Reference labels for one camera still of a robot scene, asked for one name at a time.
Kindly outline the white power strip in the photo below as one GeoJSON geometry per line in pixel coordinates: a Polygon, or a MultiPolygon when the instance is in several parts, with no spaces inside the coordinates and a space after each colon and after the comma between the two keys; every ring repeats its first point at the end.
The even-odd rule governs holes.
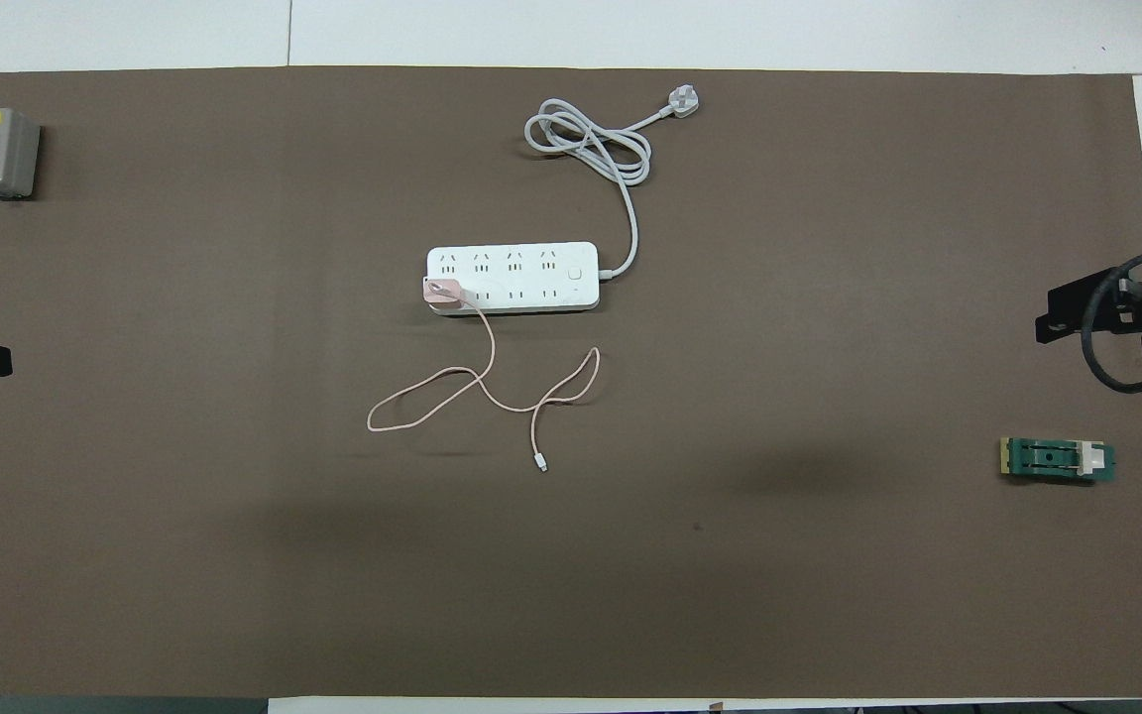
{"type": "Polygon", "coordinates": [[[458,310],[432,310],[464,316],[494,313],[562,313],[600,304],[598,250],[589,241],[530,244],[436,247],[427,252],[426,276],[463,286],[458,310]]]}

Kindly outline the brown table mat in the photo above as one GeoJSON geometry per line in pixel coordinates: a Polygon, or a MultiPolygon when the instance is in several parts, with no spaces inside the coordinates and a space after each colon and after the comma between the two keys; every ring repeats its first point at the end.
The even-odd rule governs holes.
{"type": "Polygon", "coordinates": [[[1129,77],[0,73],[0,695],[1142,697],[1129,77]],[[701,107],[666,117],[694,85],[701,107]],[[600,304],[439,315],[436,247],[600,304]],[[1007,476],[1002,438],[1113,447],[1007,476]]]}

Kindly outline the green knife switch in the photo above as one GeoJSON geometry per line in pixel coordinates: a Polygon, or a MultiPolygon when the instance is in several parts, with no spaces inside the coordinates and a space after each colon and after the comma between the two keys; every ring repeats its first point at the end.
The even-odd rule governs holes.
{"type": "Polygon", "coordinates": [[[1084,439],[1002,438],[998,462],[1003,475],[1053,482],[1110,482],[1113,447],[1084,439]]]}

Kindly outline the grey on-off switch box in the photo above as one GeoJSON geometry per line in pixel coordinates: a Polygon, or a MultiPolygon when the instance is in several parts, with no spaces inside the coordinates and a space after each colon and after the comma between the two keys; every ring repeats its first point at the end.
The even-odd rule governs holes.
{"type": "Polygon", "coordinates": [[[42,127],[17,109],[0,107],[0,200],[35,194],[42,127]]]}

